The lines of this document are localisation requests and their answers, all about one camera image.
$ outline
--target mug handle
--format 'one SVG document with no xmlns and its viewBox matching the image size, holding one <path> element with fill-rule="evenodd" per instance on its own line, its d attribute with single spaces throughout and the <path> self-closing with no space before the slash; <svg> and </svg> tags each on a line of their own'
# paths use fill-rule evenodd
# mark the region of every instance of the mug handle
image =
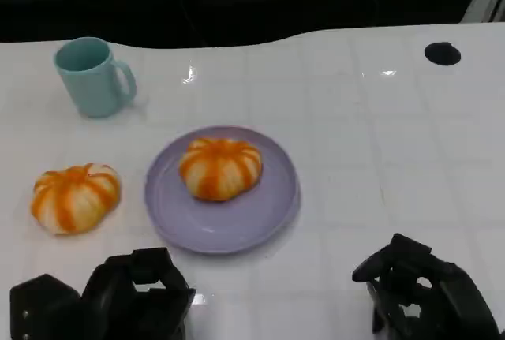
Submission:
<svg viewBox="0 0 505 340">
<path fill-rule="evenodd" d="M 126 77 L 126 82 L 128 83 L 128 93 L 123 94 L 123 99 L 125 103 L 128 103 L 137 94 L 137 84 L 135 83 L 135 77 L 133 76 L 132 70 L 125 62 L 122 62 L 120 60 L 112 60 L 112 65 L 116 68 L 119 68 Z"/>
</svg>

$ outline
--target lavender plate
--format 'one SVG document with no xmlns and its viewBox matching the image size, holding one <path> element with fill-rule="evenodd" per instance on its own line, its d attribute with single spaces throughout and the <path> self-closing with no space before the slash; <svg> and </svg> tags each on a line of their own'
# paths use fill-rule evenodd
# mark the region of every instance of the lavender plate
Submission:
<svg viewBox="0 0 505 340">
<path fill-rule="evenodd" d="M 246 140 L 261 151 L 259 183 L 224 203 L 191 196 L 178 173 L 179 160 L 198 137 Z M 169 144 L 152 163 L 145 202 L 158 233 L 166 241 L 202 253 L 238 252 L 266 241 L 300 208 L 300 187 L 293 163 L 272 139 L 240 127 L 208 127 Z"/>
</svg>

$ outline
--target mug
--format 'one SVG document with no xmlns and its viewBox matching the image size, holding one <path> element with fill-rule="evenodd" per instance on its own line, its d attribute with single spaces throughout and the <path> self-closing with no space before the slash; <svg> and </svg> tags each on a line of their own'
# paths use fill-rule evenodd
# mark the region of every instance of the mug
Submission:
<svg viewBox="0 0 505 340">
<path fill-rule="evenodd" d="M 56 52 L 54 65 L 73 103 L 88 117 L 115 114 L 137 93 L 131 69 L 114 60 L 104 40 L 91 37 L 71 40 Z M 126 77 L 128 93 L 122 91 L 116 68 Z"/>
</svg>

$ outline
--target white table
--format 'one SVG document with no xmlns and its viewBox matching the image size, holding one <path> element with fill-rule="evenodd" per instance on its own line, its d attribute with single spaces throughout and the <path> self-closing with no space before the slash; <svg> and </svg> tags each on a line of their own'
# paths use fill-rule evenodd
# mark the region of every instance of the white table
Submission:
<svg viewBox="0 0 505 340">
<path fill-rule="evenodd" d="M 461 62 L 426 60 L 435 41 L 452 42 Z M 192 337 L 371 339 L 371 300 L 350 276 L 396 231 L 465 268 L 505 325 L 503 24 L 325 31 L 220 49 L 117 45 L 139 95 L 105 120 L 77 115 L 52 66 L 61 43 L 0 45 L 5 338 L 14 284 L 50 273 L 82 291 L 109 255 L 162 245 L 143 203 L 148 166 L 176 136 L 219 124 L 277 140 L 303 204 L 289 229 L 252 252 L 204 257 L 169 246 L 207 302 L 195 308 Z M 29 214 L 34 180 L 88 162 L 119 172 L 121 204 L 89 234 L 46 234 Z"/>
</svg>

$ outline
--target orange and white striped bun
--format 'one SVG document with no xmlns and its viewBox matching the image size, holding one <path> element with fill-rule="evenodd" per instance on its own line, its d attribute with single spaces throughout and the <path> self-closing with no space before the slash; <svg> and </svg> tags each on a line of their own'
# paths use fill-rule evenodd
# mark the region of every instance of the orange and white striped bun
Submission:
<svg viewBox="0 0 505 340">
<path fill-rule="evenodd" d="M 53 234 L 78 234 L 118 204 L 120 191 L 119 176 L 107 165 L 46 172 L 33 188 L 32 215 Z"/>
<path fill-rule="evenodd" d="M 261 154 L 246 141 L 197 139 L 182 156 L 179 173 L 195 197 L 229 200 L 257 183 Z"/>
</svg>

